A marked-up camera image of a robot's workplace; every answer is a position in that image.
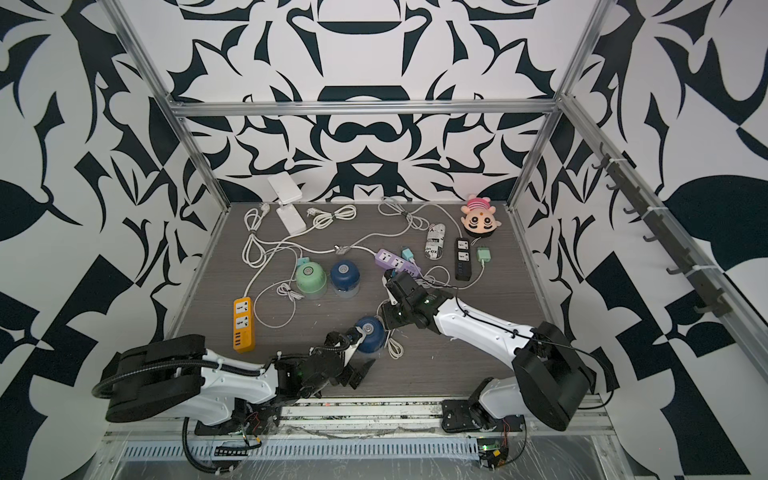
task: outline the black power strip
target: black power strip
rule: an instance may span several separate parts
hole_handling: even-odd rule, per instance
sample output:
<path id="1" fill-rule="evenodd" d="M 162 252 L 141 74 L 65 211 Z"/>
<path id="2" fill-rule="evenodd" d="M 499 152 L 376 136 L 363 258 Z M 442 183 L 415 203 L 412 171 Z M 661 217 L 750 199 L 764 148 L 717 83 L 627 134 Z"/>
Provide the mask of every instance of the black power strip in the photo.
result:
<path id="1" fill-rule="evenodd" d="M 455 278 L 468 282 L 472 278 L 472 258 L 469 255 L 469 240 L 456 239 Z"/>

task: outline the white power adapter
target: white power adapter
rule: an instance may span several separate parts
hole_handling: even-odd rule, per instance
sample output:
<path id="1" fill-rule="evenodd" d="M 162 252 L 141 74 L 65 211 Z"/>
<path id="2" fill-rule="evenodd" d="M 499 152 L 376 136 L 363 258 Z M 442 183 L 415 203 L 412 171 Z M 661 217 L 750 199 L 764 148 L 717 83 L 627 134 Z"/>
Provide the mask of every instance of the white power adapter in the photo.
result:
<path id="1" fill-rule="evenodd" d="M 306 230 L 306 223 L 299 215 L 292 202 L 301 200 L 301 190 L 288 172 L 280 172 L 267 178 L 277 194 L 277 215 L 283 221 L 289 235 L 296 235 Z"/>

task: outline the metal grate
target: metal grate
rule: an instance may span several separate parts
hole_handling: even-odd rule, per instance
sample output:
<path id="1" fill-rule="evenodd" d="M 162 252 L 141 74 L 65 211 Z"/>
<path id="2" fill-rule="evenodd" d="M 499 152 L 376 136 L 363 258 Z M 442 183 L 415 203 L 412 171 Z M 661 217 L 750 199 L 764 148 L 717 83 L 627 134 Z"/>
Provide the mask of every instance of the metal grate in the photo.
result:
<path id="1" fill-rule="evenodd" d="M 195 458 L 212 459 L 214 449 L 232 441 L 190 440 Z M 181 441 L 128 442 L 124 462 L 167 461 L 184 458 Z M 220 457 L 216 460 L 242 457 Z M 460 458 L 477 460 L 478 445 L 470 438 L 450 439 L 322 439 L 265 440 L 249 460 L 337 460 L 366 458 Z"/>

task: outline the yellow power strip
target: yellow power strip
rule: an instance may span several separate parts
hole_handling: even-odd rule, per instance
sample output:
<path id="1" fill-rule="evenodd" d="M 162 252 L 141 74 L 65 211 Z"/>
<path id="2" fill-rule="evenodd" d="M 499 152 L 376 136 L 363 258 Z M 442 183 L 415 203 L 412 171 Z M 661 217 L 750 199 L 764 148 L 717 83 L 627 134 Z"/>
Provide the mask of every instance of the yellow power strip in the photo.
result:
<path id="1" fill-rule="evenodd" d="M 250 352 L 256 346 L 256 337 L 251 321 L 253 319 L 251 308 L 252 304 L 247 296 L 235 300 L 233 305 L 234 334 L 232 347 L 238 353 Z"/>

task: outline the cable tie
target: cable tie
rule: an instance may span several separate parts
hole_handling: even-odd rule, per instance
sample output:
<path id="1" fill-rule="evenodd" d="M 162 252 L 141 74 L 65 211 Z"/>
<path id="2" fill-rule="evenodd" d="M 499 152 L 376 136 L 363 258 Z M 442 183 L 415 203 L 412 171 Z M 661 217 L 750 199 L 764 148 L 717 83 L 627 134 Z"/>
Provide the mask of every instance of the cable tie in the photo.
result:
<path id="1" fill-rule="evenodd" d="M 720 270 L 720 268 L 717 265 L 693 265 L 690 268 L 690 271 L 688 273 L 685 273 L 684 275 L 685 275 L 686 278 L 688 278 L 694 272 L 698 272 L 699 270 L 711 270 L 711 269 L 722 271 L 722 270 Z"/>
<path id="2" fill-rule="evenodd" d="M 650 212 L 653 212 L 655 210 L 669 210 L 666 207 L 648 207 L 645 210 L 645 213 L 640 216 L 640 220 L 645 220 L 645 216 L 648 215 Z"/>

